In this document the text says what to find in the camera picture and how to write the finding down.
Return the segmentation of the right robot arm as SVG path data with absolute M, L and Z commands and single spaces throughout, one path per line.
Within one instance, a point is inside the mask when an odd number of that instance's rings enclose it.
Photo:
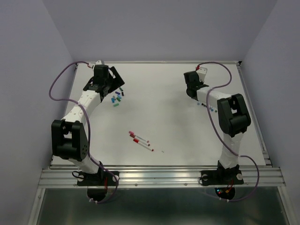
M 233 177 L 231 170 L 238 165 L 240 142 L 251 124 L 251 118 L 244 97 L 241 94 L 225 94 L 212 90 L 204 84 L 206 71 L 184 73 L 187 95 L 203 103 L 209 110 L 216 110 L 218 124 L 223 132 L 222 153 L 218 161 L 216 179 L 226 183 Z

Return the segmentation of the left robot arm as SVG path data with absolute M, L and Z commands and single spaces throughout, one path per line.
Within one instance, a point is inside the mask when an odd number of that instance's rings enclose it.
M 74 103 L 73 108 L 62 119 L 51 124 L 52 154 L 68 160 L 78 166 L 95 185 L 104 181 L 104 167 L 90 153 L 90 120 L 93 111 L 104 98 L 116 91 L 124 81 L 115 67 L 88 63 L 93 76 L 84 86 L 78 100 L 68 99 Z

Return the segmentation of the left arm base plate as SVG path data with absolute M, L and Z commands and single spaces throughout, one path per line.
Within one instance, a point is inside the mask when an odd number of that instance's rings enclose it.
M 101 171 L 96 174 L 73 171 L 77 186 L 87 187 L 89 202 L 102 204 L 109 202 L 116 194 L 119 185 L 119 171 Z

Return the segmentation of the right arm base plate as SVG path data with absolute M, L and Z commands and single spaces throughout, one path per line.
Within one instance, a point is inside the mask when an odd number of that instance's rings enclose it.
M 198 183 L 205 187 L 214 186 L 214 197 L 229 202 L 235 197 L 235 185 L 244 184 L 244 180 L 240 171 L 228 175 L 226 173 L 221 174 L 217 170 L 204 170 L 201 171 Z

